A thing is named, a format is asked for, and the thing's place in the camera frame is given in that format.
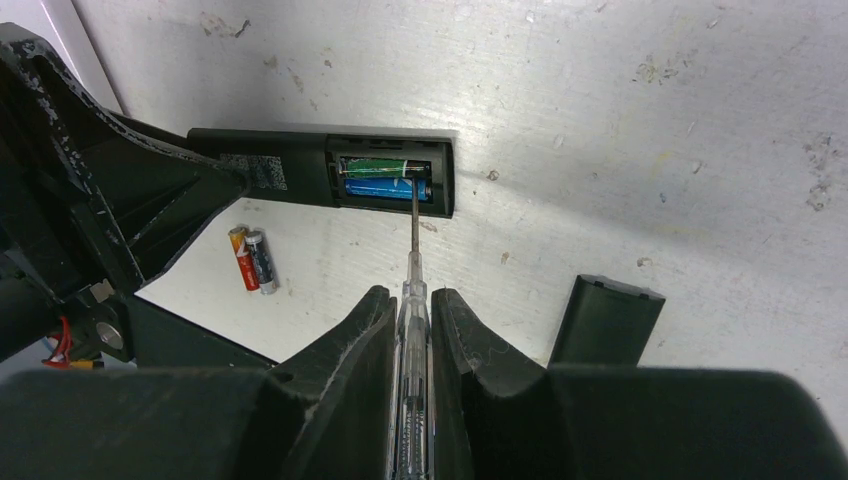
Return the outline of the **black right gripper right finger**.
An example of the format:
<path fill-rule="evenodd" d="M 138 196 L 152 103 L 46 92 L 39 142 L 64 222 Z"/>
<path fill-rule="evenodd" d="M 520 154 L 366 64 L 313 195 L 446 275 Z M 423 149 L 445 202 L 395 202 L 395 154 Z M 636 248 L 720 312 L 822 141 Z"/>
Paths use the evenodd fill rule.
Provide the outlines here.
<path fill-rule="evenodd" d="M 817 402 L 775 372 L 554 364 L 432 294 L 438 479 L 843 479 Z"/>

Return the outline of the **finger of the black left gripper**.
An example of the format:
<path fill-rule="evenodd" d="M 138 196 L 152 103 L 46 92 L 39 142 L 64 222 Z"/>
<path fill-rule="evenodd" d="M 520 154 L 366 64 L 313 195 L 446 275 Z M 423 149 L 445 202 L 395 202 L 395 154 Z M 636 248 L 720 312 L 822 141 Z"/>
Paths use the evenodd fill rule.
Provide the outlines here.
<path fill-rule="evenodd" d="M 1 27 L 1 246 L 47 296 L 169 269 L 249 186 L 237 168 L 100 105 L 42 37 Z"/>

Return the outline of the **red AAA battery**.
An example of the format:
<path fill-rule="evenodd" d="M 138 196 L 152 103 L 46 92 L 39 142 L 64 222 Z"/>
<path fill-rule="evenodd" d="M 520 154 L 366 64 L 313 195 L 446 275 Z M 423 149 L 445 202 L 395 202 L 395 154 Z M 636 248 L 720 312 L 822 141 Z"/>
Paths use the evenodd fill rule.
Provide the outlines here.
<path fill-rule="evenodd" d="M 248 229 L 245 226 L 236 226 L 228 232 L 228 237 L 238 263 L 239 271 L 245 288 L 249 292 L 258 291 L 260 283 L 253 264 L 253 258 L 247 246 Z"/>

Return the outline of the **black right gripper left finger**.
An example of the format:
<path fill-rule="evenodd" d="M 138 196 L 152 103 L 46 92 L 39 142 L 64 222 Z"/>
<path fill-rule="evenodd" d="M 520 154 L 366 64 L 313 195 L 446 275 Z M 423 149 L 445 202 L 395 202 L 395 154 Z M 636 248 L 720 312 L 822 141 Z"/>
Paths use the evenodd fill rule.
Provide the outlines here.
<path fill-rule="evenodd" d="M 396 301 L 370 288 L 279 365 L 29 371 L 1 385 L 5 479 L 380 479 Z"/>

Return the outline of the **blue AAA battery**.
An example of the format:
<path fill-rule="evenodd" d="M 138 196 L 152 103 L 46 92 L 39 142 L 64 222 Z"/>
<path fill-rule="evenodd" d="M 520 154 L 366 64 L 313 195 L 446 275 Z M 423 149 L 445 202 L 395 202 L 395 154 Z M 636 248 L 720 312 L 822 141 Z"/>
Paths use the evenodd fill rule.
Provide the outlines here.
<path fill-rule="evenodd" d="M 348 195 L 390 200 L 411 200 L 416 194 L 421 202 L 429 202 L 431 189 L 425 181 L 406 178 L 352 178 L 344 180 Z"/>

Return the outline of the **black battery cover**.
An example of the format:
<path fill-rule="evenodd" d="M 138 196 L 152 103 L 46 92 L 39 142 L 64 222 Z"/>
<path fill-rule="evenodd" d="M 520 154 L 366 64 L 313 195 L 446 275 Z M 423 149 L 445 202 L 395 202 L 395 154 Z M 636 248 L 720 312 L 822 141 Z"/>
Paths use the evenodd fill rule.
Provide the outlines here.
<path fill-rule="evenodd" d="M 665 302 L 646 288 L 577 276 L 549 363 L 637 366 Z"/>

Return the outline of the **black bar tool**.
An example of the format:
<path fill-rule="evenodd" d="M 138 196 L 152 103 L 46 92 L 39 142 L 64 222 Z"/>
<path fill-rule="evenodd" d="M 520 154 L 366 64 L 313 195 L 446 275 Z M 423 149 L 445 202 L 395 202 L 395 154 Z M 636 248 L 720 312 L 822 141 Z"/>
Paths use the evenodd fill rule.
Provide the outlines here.
<path fill-rule="evenodd" d="M 348 195 L 339 172 L 341 157 L 377 157 L 430 163 L 425 181 L 429 202 L 419 201 L 423 216 L 450 218 L 455 209 L 453 140 L 446 130 L 367 129 L 259 131 L 193 128 L 190 149 L 243 172 L 248 197 L 330 208 L 393 213 L 411 211 L 411 200 Z"/>

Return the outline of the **black AAA battery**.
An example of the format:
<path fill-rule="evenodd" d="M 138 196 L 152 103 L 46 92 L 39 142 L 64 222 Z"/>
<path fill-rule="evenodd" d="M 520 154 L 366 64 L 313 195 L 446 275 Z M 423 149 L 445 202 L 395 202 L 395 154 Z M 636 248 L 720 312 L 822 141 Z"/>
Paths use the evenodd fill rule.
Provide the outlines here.
<path fill-rule="evenodd" d="M 276 274 L 264 234 L 251 230 L 245 237 L 245 243 L 257 275 L 260 292 L 263 295 L 274 294 L 277 291 Z"/>

